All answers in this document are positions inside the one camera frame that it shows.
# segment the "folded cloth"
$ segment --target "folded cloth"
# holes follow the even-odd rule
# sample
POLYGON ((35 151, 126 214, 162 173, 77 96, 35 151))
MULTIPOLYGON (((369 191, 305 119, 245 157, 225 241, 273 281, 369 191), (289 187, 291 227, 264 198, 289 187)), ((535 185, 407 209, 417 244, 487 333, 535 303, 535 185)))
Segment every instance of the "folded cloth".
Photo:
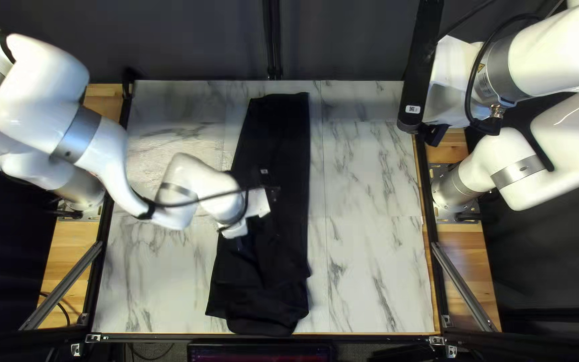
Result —
POLYGON ((248 234, 219 235, 206 315, 239 334, 288 336, 308 315, 308 94, 268 95, 247 109, 231 174, 241 188, 270 186, 271 212, 248 234))

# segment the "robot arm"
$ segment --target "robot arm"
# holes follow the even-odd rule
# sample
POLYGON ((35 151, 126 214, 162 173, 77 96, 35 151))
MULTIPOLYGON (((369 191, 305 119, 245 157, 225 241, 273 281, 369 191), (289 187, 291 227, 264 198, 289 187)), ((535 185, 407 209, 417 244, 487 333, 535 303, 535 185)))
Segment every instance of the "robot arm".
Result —
MULTIPOLYGON (((11 66, 0 49, 0 84, 11 66)), ((58 194, 75 210, 95 207, 104 198, 102 185, 89 173, 1 132, 0 171, 58 194)))
MULTIPOLYGON (((446 36, 435 53, 423 122, 467 127, 466 85, 481 44, 446 36)), ((495 41, 479 61, 471 92, 478 119, 503 116, 519 101, 579 92, 579 1, 569 9, 495 41)))
POLYGON ((526 210, 579 187, 579 94, 535 117, 531 132, 553 171, 518 130, 505 127, 499 136, 484 136, 468 157, 432 184, 437 206, 460 212, 473 198, 497 188, 511 209, 526 210))
MULTIPOLYGON (((188 226, 200 204, 227 237, 247 233, 244 196, 228 174, 188 155, 176 155, 155 203, 139 197, 126 176, 128 137, 116 122, 78 102, 88 70, 72 55, 36 39, 12 34, 7 45, 16 62, 0 86, 0 131, 46 154, 85 169, 100 179, 125 211, 171 229, 188 226), (207 196, 223 194, 203 200, 207 196), (165 207, 188 203, 176 207, 165 207)), ((255 193, 253 209, 265 213, 265 194, 255 193)))

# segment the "gray marble veining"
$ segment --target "gray marble veining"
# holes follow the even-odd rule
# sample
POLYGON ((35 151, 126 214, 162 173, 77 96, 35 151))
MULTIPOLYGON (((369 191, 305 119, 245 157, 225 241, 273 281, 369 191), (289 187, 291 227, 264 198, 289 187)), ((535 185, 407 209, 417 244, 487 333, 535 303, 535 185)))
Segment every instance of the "gray marble veining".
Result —
MULTIPOLYGON (((400 82, 146 82, 129 120, 131 185, 153 197, 176 152, 227 170, 251 98, 310 94, 310 314, 296 333, 432 332, 412 140, 394 121, 400 82)), ((205 316, 217 231, 116 207, 93 330, 229 333, 205 316)))

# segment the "marble surface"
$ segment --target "marble surface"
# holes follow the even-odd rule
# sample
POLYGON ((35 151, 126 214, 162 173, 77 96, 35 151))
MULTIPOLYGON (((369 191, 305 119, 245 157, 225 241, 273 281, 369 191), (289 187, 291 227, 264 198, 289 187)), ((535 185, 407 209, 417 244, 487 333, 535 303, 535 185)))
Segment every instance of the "marble surface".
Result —
MULTIPOLYGON (((310 94, 310 314, 296 333, 431 333, 430 282, 412 140, 396 127, 400 82, 136 84, 131 185, 153 197, 176 152, 227 170, 249 99, 310 94)), ((216 226, 199 208, 184 231, 113 211, 92 330, 229 333, 205 316, 216 226)))

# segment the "metal frame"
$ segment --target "metal frame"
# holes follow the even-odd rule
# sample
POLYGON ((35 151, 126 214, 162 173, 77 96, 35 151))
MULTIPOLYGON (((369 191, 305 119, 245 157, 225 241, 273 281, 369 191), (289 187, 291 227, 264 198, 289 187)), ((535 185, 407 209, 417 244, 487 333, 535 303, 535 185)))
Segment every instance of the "metal frame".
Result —
POLYGON ((75 284, 76 280, 82 275, 82 273, 88 268, 89 264, 95 259, 102 250, 105 242, 97 242, 91 246, 90 249, 86 251, 84 256, 79 259, 73 268, 68 272, 64 279, 62 279, 59 284, 53 289, 53 291, 48 294, 48 297, 35 309, 34 312, 30 314, 28 319, 21 325, 19 330, 32 330, 37 329, 44 319, 51 313, 53 308, 59 303, 64 297, 66 292, 75 284))

